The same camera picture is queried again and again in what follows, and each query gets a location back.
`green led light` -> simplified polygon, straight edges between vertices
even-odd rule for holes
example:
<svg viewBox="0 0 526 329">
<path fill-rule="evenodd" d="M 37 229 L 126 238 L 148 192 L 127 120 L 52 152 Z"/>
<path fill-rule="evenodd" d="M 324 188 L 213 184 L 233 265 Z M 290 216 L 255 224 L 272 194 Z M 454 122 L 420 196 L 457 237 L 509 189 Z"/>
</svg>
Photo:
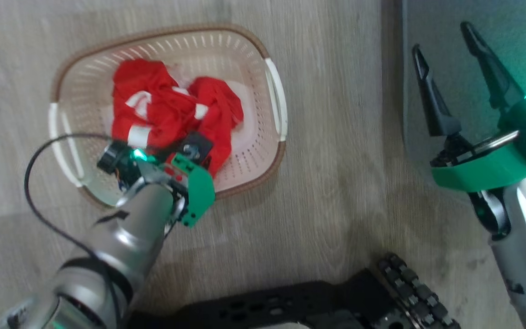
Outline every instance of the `green led light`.
<svg viewBox="0 0 526 329">
<path fill-rule="evenodd" d="M 147 156 L 141 149 L 133 150 L 133 157 L 147 161 Z"/>
</svg>

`laundry basket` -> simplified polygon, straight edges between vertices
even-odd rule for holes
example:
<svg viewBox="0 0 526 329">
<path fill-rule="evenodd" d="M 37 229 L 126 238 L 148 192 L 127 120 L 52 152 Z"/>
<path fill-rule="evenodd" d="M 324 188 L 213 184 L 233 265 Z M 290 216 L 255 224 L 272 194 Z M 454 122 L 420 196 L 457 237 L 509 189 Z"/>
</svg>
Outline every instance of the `laundry basket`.
<svg viewBox="0 0 526 329">
<path fill-rule="evenodd" d="M 162 29 L 76 54 L 58 70 L 52 87 L 50 137 L 110 135 L 113 74 L 121 62 L 136 58 L 177 67 L 181 85 L 203 75 L 222 79 L 241 99 L 244 121 L 232 132 L 232 154 L 216 175 L 217 198 L 260 185 L 277 170 L 288 130 L 284 90 L 263 44 L 235 25 Z M 123 192 L 115 177 L 96 168 L 106 146 L 100 139 L 71 139 L 53 150 L 69 181 L 96 202 L 114 206 Z"/>
</svg>

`black cable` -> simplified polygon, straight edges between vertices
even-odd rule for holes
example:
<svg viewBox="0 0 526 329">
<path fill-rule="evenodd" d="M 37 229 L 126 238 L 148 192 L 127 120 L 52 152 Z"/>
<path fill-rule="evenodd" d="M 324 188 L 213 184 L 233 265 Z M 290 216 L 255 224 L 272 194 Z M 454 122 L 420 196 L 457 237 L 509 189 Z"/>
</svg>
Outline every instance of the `black cable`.
<svg viewBox="0 0 526 329">
<path fill-rule="evenodd" d="M 177 221 L 174 221 L 174 222 L 172 223 L 172 225 L 169 227 L 168 231 L 165 232 L 165 233 L 163 234 L 163 239 L 164 239 L 164 240 L 165 240 L 165 238 L 168 237 L 169 233 L 174 229 L 174 225 L 176 225 L 176 222 L 177 222 Z"/>
<path fill-rule="evenodd" d="M 36 208 L 34 201 L 32 200 L 32 196 L 30 194 L 30 175 L 32 173 L 32 167 L 34 166 L 34 163 L 36 162 L 36 159 L 38 158 L 38 156 L 40 156 L 40 154 L 44 152 L 46 148 L 50 147 L 50 145 L 52 145 L 53 143 L 60 142 L 60 140 L 65 140 L 68 138 L 98 138 L 98 139 L 104 139 L 104 140 L 112 140 L 111 137 L 104 135 L 104 134 L 100 134 L 100 133 L 69 133 L 69 134 L 60 135 L 59 137 L 48 140 L 46 143 L 42 144 L 42 146 L 40 146 L 38 150 L 36 150 L 36 152 L 34 152 L 34 155 L 32 155 L 30 162 L 27 163 L 26 174 L 24 175 L 24 178 L 23 178 L 23 192 L 26 196 L 27 204 L 30 206 L 30 209 L 32 210 L 34 215 L 36 215 L 36 217 L 40 220 L 40 222 L 42 222 L 44 225 L 46 225 L 46 227 L 54 231 L 56 234 L 60 235 L 61 237 L 65 238 L 66 240 L 72 242 L 77 247 L 84 250 L 84 252 L 86 252 L 90 256 L 90 258 L 98 262 L 98 264 L 100 265 L 100 268 L 102 269 L 101 275 L 103 277 L 103 280 L 105 281 L 105 284 L 107 285 L 109 289 L 111 298 L 113 299 L 113 306 L 115 308 L 115 322 L 117 324 L 117 328 L 119 328 L 121 326 L 120 325 L 121 312 L 119 310 L 119 302 L 117 301 L 117 293 L 115 292 L 115 287 L 113 287 L 113 283 L 111 282 L 109 272 L 107 271 L 107 265 L 92 250 L 90 250 L 90 248 L 88 248 L 82 242 L 71 237 L 68 233 L 66 233 L 62 229 L 59 229 L 58 227 L 56 227 L 56 225 L 48 221 L 48 219 L 44 218 L 44 215 L 42 215 L 42 213 Z"/>
</svg>

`white stripe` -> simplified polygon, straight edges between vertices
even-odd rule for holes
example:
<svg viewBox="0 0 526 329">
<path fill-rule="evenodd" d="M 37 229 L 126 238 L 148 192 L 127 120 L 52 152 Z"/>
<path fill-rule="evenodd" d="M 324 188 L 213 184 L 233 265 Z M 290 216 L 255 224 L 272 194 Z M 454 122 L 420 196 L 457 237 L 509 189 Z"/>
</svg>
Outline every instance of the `white stripe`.
<svg viewBox="0 0 526 329">
<path fill-rule="evenodd" d="M 50 104 L 50 110 L 48 110 L 48 129 L 50 132 L 50 138 L 56 138 L 58 137 L 58 122 L 57 122 L 57 116 L 58 116 L 58 103 L 51 103 Z M 73 183 L 76 187 L 81 187 L 82 183 L 80 180 L 76 177 L 75 174 L 73 174 L 73 171 L 70 169 L 66 158 L 64 157 L 64 154 L 62 152 L 62 148 L 60 147 L 59 143 L 53 143 L 52 144 L 52 150 L 54 151 L 54 156 L 56 156 L 56 160 L 58 161 L 58 165 L 60 166 L 60 169 L 66 176 L 66 178 Z"/>
<path fill-rule="evenodd" d="M 204 104 L 196 104 L 196 113 L 194 113 L 194 118 L 197 120 L 202 120 L 208 112 L 208 106 Z"/>
<path fill-rule="evenodd" d="M 143 57 L 139 52 L 136 52 L 135 49 L 131 48 L 130 50 L 131 50 L 132 52 L 134 52 L 136 55 L 138 55 L 140 58 Z"/>
<path fill-rule="evenodd" d="M 165 51 L 165 48 L 163 48 L 163 46 L 161 45 L 161 43 L 159 43 L 159 41 L 156 41 L 155 43 L 157 43 L 157 45 L 161 48 L 161 50 Z"/>
<path fill-rule="evenodd" d="M 125 102 L 127 106 L 135 109 L 135 113 L 141 119 L 147 120 L 147 105 L 152 103 L 152 94 L 146 91 L 138 91 Z"/>
<path fill-rule="evenodd" d="M 60 118 L 62 119 L 62 127 L 64 128 L 64 132 L 67 134 L 73 133 L 72 129 L 70 128 L 68 116 L 64 111 L 60 112 Z M 74 138 L 68 139 L 68 148 L 70 150 L 70 153 L 73 155 L 73 162 L 77 167 L 77 177 L 79 178 L 79 180 L 82 180 L 85 177 L 84 168 L 82 167 L 82 162 L 80 160 L 79 152 L 77 150 L 77 144 L 74 142 Z"/>
<path fill-rule="evenodd" d="M 140 50 L 142 50 L 149 58 L 152 56 L 149 54 L 149 52 L 142 46 L 139 46 Z"/>
<path fill-rule="evenodd" d="M 129 129 L 129 135 L 127 136 L 127 144 L 134 148 L 146 148 L 147 138 L 150 135 L 150 131 L 152 131 L 150 127 L 132 125 L 131 129 Z"/>
<path fill-rule="evenodd" d="M 186 96 L 190 96 L 190 93 L 187 89 L 180 88 L 180 87 L 172 87 L 172 90 L 179 92 L 180 94 L 184 94 Z"/>
<path fill-rule="evenodd" d="M 123 50 L 121 50 L 121 54 L 124 54 L 124 55 L 127 56 L 130 60 L 134 60 L 134 59 L 135 59 L 133 56 L 131 56 L 130 54 L 127 54 L 127 53 L 124 52 Z"/>
</svg>

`basket rim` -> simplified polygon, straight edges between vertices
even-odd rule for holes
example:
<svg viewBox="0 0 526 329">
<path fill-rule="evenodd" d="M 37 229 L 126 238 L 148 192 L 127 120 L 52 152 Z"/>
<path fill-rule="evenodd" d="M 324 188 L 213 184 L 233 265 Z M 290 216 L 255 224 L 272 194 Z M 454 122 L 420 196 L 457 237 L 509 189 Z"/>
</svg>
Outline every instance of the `basket rim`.
<svg viewBox="0 0 526 329">
<path fill-rule="evenodd" d="M 236 34 L 242 35 L 255 46 L 255 48 L 259 51 L 259 54 L 261 54 L 262 58 L 269 58 L 269 52 L 267 52 L 267 49 L 265 48 L 261 40 L 259 40 L 259 38 L 257 38 L 257 36 L 255 36 L 251 31 L 247 30 L 244 27 L 241 27 L 240 25 L 231 24 L 231 23 L 203 23 L 203 24 L 193 24 L 193 25 L 181 25 L 177 27 L 163 27 L 160 29 L 154 29 L 152 31 L 136 33 L 133 35 L 123 36 L 123 37 L 119 37 L 113 40 L 109 40 L 97 46 L 86 48 L 84 50 L 81 50 L 73 54 L 60 65 L 60 68 L 57 69 L 56 75 L 54 76 L 54 80 L 52 83 L 52 90 L 50 92 L 50 100 L 52 103 L 59 102 L 60 89 L 62 86 L 62 82 L 64 81 L 64 77 L 66 76 L 68 71 L 71 69 L 71 67 L 73 67 L 73 65 L 75 65 L 77 62 L 79 62 L 83 58 L 94 55 L 98 52 L 108 50 L 110 48 L 114 48 L 117 46 L 135 42 L 138 40 L 149 39 L 152 37 L 159 37 L 159 36 L 175 35 L 175 34 L 180 34 L 180 33 L 201 32 L 201 31 L 230 31 L 230 32 L 234 32 Z M 283 142 L 280 141 L 278 142 L 277 150 L 275 153 L 275 158 L 273 159 L 273 162 L 271 163 L 271 166 L 267 169 L 267 171 L 265 171 L 262 175 L 260 175 L 259 177 L 257 177 L 256 179 L 252 181 L 248 181 L 239 186 L 232 187 L 231 189 L 217 192 L 216 199 L 220 200 L 221 198 L 233 196 L 234 194 L 238 194 L 240 192 L 244 192 L 258 185 L 261 185 L 263 182 L 269 179 L 269 177 L 271 177 L 277 172 L 277 170 L 279 169 L 279 165 L 284 157 L 284 153 L 285 153 L 285 141 Z M 102 202 L 100 199 L 98 199 L 85 185 L 82 185 L 81 187 L 79 187 L 78 190 L 83 194 L 83 196 L 86 199 L 92 201 L 94 204 L 98 205 L 100 208 L 113 208 L 113 206 L 110 206 Z"/>
<path fill-rule="evenodd" d="M 117 39 L 101 43 L 97 46 L 81 50 L 80 52 L 77 52 L 69 58 L 67 58 L 67 60 L 65 60 L 60 65 L 60 68 L 56 71 L 56 75 L 54 76 L 54 80 L 52 83 L 52 91 L 50 92 L 50 102 L 55 103 L 60 100 L 60 87 L 62 86 L 62 81 L 64 81 L 64 77 L 71 69 L 71 67 L 73 67 L 73 65 L 75 65 L 77 62 L 79 62 L 79 60 L 85 57 L 138 40 L 150 39 L 152 37 L 158 36 L 176 35 L 181 33 L 200 31 L 231 31 L 237 33 L 249 40 L 255 46 L 255 48 L 257 48 L 262 58 L 269 58 L 269 52 L 267 52 L 267 49 L 265 48 L 261 40 L 259 40 L 259 38 L 257 38 L 257 36 L 255 36 L 251 31 L 247 30 L 244 27 L 241 27 L 240 25 L 231 23 L 205 23 L 181 25 L 178 27 L 162 27 L 160 29 L 155 29 L 152 31 L 146 31 L 129 36 L 119 37 Z"/>
</svg>

